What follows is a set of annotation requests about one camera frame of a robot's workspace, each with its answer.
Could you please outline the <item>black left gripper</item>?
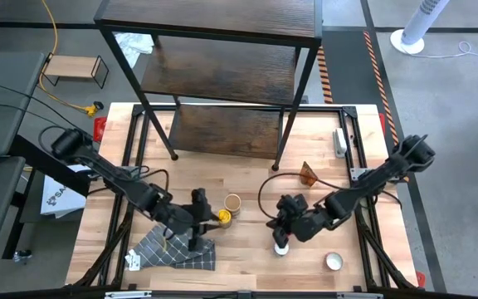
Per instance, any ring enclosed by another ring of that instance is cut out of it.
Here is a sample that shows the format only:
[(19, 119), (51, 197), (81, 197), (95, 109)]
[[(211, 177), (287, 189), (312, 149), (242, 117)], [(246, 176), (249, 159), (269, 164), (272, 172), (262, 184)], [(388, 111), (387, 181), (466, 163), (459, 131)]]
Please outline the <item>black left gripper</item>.
[(198, 250), (201, 247), (198, 241), (204, 233), (221, 228), (220, 225), (207, 223), (219, 221), (220, 218), (212, 212), (206, 189), (193, 189), (190, 204), (177, 205), (171, 203), (172, 198), (172, 194), (164, 189), (154, 189), (154, 220), (163, 223), (174, 234), (184, 234), (191, 230), (188, 250)]

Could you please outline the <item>gold lid spice jar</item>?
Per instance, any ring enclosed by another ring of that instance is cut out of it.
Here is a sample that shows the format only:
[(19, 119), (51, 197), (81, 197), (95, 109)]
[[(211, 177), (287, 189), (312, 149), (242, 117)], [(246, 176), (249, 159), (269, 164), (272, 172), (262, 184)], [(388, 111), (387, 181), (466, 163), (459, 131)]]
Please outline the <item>gold lid spice jar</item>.
[(223, 200), (223, 205), (233, 217), (241, 212), (241, 198), (237, 194), (228, 194)]

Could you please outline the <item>dark wood black-frame shelf unit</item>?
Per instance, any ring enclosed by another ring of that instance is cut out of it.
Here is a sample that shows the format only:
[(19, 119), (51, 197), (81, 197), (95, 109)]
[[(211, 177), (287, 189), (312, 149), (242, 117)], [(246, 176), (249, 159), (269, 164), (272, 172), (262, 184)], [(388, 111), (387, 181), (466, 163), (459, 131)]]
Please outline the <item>dark wood black-frame shelf unit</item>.
[[(278, 170), (322, 40), (322, 0), (101, 0), (94, 17), (140, 104), (171, 96), (158, 135), (179, 151), (269, 159)], [(151, 35), (131, 68), (115, 33)]]

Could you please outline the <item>white printed box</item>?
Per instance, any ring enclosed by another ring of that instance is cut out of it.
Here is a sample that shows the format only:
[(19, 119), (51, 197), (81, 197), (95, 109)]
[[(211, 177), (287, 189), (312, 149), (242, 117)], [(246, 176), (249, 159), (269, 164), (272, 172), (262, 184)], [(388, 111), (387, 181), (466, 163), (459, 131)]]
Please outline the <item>white printed box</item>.
[(89, 186), (89, 183), (85, 184), (84, 193), (81, 194), (46, 175), (43, 179), (40, 215), (62, 218), (83, 209)]

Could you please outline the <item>small round candle tin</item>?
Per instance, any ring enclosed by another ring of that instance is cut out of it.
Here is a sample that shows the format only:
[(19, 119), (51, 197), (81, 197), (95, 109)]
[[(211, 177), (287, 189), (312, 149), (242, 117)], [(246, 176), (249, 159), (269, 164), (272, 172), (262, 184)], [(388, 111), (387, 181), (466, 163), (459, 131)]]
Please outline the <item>small round candle tin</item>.
[(325, 256), (325, 264), (330, 271), (339, 271), (344, 265), (344, 260), (338, 253), (328, 252)]

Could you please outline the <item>orange black hazard strip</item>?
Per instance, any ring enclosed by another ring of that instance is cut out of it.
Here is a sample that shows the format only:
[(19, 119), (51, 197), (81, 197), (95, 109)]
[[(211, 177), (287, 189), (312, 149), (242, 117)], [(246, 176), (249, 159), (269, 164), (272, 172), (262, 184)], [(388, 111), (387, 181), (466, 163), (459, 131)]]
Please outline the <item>orange black hazard strip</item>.
[(331, 85), (329, 81), (329, 73), (326, 66), (324, 48), (322, 46), (320, 46), (317, 51), (316, 60), (318, 63), (318, 68), (319, 68), (320, 83), (322, 86), (322, 94), (324, 97), (324, 102), (327, 104), (333, 104), (334, 100), (333, 100)]
[(396, 131), (396, 127), (395, 127), (395, 124), (394, 124), (394, 121), (393, 121), (392, 112), (389, 109), (389, 102), (388, 102), (388, 98), (387, 98), (387, 95), (386, 95), (385, 87), (383, 85), (383, 78), (382, 78), (381, 73), (379, 71), (378, 60), (377, 60), (377, 58), (375, 56), (375, 53), (374, 53), (373, 44), (372, 44), (370, 34), (367, 31), (363, 31), (363, 38), (365, 40), (366, 47), (368, 49), (368, 54), (369, 54), (369, 57), (370, 57), (370, 60), (371, 60), (371, 63), (372, 63), (372, 68), (373, 68), (374, 76), (376, 78), (376, 82), (377, 82), (377, 85), (378, 85), (380, 99), (383, 103), (384, 124), (385, 124), (385, 127), (387, 127), (389, 132), (390, 132), (390, 135), (391, 135), (392, 140), (393, 140), (393, 144), (398, 145), (398, 143), (399, 143), (398, 133)]

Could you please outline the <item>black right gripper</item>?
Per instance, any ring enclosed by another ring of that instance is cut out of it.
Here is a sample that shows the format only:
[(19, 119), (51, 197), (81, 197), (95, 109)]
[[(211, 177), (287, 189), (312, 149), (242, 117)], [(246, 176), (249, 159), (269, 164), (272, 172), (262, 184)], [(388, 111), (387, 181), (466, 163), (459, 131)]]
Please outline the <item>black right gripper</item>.
[(272, 237), (278, 248), (288, 246), (292, 235), (304, 243), (329, 225), (330, 217), (323, 209), (309, 209), (297, 217), (278, 213), (275, 219), (266, 223), (273, 230)]

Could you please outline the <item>crumpled white paper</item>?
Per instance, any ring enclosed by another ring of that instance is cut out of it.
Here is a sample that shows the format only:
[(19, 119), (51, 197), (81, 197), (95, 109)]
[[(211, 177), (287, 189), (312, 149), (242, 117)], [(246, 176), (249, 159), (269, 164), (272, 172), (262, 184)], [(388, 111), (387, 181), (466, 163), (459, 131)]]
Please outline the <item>crumpled white paper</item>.
[(117, 32), (115, 40), (131, 68), (136, 65), (140, 55), (149, 55), (154, 49), (154, 40), (148, 34)]

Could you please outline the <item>silver bracket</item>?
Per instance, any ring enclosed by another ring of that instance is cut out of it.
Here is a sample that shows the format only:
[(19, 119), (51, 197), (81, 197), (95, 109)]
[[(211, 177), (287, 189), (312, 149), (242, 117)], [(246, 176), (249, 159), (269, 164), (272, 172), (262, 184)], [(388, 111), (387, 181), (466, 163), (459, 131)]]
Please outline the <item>silver bracket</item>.
[(336, 299), (383, 299), (383, 295), (368, 292), (337, 292)]
[(145, 299), (151, 297), (151, 291), (117, 291), (106, 292), (104, 299)]

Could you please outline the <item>black table leg frame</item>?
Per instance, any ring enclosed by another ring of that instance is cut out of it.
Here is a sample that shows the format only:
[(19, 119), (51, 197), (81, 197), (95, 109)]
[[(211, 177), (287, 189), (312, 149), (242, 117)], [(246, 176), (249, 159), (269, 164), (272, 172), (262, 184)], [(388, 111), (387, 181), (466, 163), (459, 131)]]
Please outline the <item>black table leg frame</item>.
[(44, 150), (36, 147), (32, 142), (20, 135), (16, 135), (8, 153), (11, 156), (23, 157), (26, 160), (26, 164), (32, 166), (32, 173), (25, 191), (23, 193), (15, 192), (12, 197), (11, 205), (17, 208), (17, 214), (14, 218), (6, 246), (2, 252), (2, 259), (12, 260), (24, 226), (24, 223), (21, 222), (21, 216), (29, 198), (35, 173), (39, 170), (81, 195), (88, 194), (90, 179), (83, 174), (74, 172), (67, 165), (51, 157)]

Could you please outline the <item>white tower fan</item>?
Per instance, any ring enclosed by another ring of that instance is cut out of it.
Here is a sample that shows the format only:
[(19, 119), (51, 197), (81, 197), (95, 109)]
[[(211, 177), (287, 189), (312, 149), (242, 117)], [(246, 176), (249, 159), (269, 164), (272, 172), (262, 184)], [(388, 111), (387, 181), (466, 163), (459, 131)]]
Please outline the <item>white tower fan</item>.
[(391, 45), (403, 54), (416, 55), (425, 46), (424, 35), (450, 0), (422, 0), (403, 29), (390, 35)]

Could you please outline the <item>grey checked cloth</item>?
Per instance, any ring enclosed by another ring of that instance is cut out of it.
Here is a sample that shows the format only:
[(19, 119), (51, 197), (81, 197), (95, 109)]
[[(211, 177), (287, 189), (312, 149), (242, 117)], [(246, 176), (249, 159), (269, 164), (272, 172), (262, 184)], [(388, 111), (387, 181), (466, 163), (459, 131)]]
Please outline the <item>grey checked cloth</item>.
[(124, 260), (129, 271), (148, 267), (216, 270), (216, 248), (213, 240), (198, 240), (193, 251), (188, 249), (191, 232), (173, 235), (163, 224), (156, 224), (128, 253)]

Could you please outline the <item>yellow plug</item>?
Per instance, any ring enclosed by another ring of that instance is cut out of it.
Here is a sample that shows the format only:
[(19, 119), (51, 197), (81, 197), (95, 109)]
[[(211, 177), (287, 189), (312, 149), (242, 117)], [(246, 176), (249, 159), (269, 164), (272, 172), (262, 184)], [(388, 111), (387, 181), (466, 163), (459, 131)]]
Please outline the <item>yellow plug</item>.
[(85, 107), (85, 113), (89, 117), (93, 117), (98, 111), (104, 109), (104, 104), (100, 101), (94, 101), (92, 105)]

